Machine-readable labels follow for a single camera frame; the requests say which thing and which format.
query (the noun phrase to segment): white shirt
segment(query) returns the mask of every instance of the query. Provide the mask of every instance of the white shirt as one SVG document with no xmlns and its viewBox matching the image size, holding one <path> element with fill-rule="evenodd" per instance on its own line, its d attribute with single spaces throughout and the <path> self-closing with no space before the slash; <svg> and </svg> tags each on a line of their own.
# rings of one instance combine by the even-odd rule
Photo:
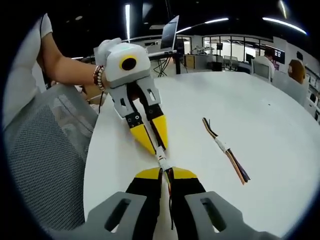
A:
<svg viewBox="0 0 320 240">
<path fill-rule="evenodd" d="M 254 61 L 257 63 L 267 65 L 271 69 L 271 78 L 273 79 L 275 76 L 275 66 L 274 64 L 266 57 L 266 56 L 257 56 Z"/>
<path fill-rule="evenodd" d="M 52 32 L 52 27 L 48 15 L 45 14 L 42 20 L 40 38 L 40 22 L 41 19 L 29 31 L 12 63 L 4 91 L 2 129 L 5 129 L 21 109 L 37 94 L 39 88 L 36 78 L 39 84 L 44 84 L 41 70 L 36 63 L 41 38 Z"/>
</svg>

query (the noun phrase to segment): desk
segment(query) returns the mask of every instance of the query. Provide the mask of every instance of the desk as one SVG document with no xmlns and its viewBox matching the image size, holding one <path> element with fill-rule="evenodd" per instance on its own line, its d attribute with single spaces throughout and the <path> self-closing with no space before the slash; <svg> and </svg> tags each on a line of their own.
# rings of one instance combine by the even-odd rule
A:
<svg viewBox="0 0 320 240">
<path fill-rule="evenodd" d="M 197 174 L 207 191 L 242 211 L 244 222 L 255 230 L 279 237 L 287 233 L 320 182 L 320 127 L 312 116 L 281 90 L 243 72 L 181 74 L 157 78 L 155 84 L 167 119 L 167 159 Z M 227 140 L 251 178 L 246 185 L 205 130 L 202 117 Z M 135 174 L 157 166 L 119 119 L 108 95 L 86 160 L 85 217 L 115 192 L 125 191 Z M 168 202 L 163 183 L 154 239 L 177 239 L 170 230 Z"/>
</svg>

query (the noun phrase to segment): person sitting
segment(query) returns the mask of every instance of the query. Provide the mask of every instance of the person sitting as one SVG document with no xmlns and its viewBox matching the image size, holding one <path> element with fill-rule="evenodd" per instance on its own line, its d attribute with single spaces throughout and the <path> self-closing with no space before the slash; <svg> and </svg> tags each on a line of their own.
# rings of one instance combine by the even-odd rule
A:
<svg viewBox="0 0 320 240">
<path fill-rule="evenodd" d="M 298 83 L 303 84 L 306 77 L 306 69 L 303 63 L 304 56 L 301 52 L 297 51 L 296 58 L 292 59 L 289 63 L 288 75 Z"/>
<path fill-rule="evenodd" d="M 275 66 L 272 63 L 272 60 L 274 58 L 274 50 L 272 48 L 266 48 L 264 51 L 264 56 L 257 56 L 254 61 L 259 63 L 259 64 L 263 64 L 263 65 L 267 65 L 269 66 L 269 68 L 271 69 L 271 82 L 272 79 L 274 78 L 275 75 Z"/>
</svg>

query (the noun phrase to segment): black ceiling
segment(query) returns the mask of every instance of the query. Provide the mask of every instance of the black ceiling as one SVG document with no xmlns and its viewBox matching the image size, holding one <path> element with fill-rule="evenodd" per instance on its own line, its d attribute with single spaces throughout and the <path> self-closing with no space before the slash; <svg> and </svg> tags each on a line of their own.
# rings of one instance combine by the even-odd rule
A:
<svg viewBox="0 0 320 240">
<path fill-rule="evenodd" d="M 151 25 L 166 24 L 169 15 L 180 15 L 178 29 L 198 25 L 212 19 L 228 17 L 229 21 L 202 24 L 184 31 L 186 35 L 246 34 L 286 39 L 288 42 L 319 56 L 318 12 L 315 1 L 283 0 L 287 19 L 279 0 L 117 0 L 77 1 L 63 8 L 49 10 L 54 39 L 68 57 L 83 57 L 93 53 L 103 40 L 126 39 L 125 4 L 130 4 L 131 38 L 160 35 L 162 30 L 149 30 Z M 262 17 L 290 22 L 304 29 L 308 36 Z"/>
</svg>

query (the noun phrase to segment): person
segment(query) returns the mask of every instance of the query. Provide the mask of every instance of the person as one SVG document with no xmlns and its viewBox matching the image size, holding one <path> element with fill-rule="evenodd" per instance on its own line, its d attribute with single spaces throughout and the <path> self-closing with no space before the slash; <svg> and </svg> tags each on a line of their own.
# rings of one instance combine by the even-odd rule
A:
<svg viewBox="0 0 320 240">
<path fill-rule="evenodd" d="M 296 58 L 297 59 L 292 59 L 289 63 L 288 75 L 298 83 L 303 84 L 306 78 L 306 69 L 303 63 L 304 56 L 301 52 L 297 51 Z"/>
<path fill-rule="evenodd" d="M 272 63 L 272 60 L 274 58 L 274 50 L 272 48 L 266 48 L 264 51 L 264 56 L 257 56 L 254 61 L 269 66 L 271 69 L 271 81 L 275 76 L 275 66 Z"/>
<path fill-rule="evenodd" d="M 66 85 L 93 85 L 93 75 L 97 66 L 83 63 L 62 55 L 53 35 L 48 14 L 41 17 L 29 31 L 8 75 L 2 112 L 2 130 L 5 130 L 15 116 L 31 100 L 40 94 L 32 68 L 36 63 L 53 81 Z M 106 88 L 108 81 L 101 75 L 102 84 Z"/>
</svg>

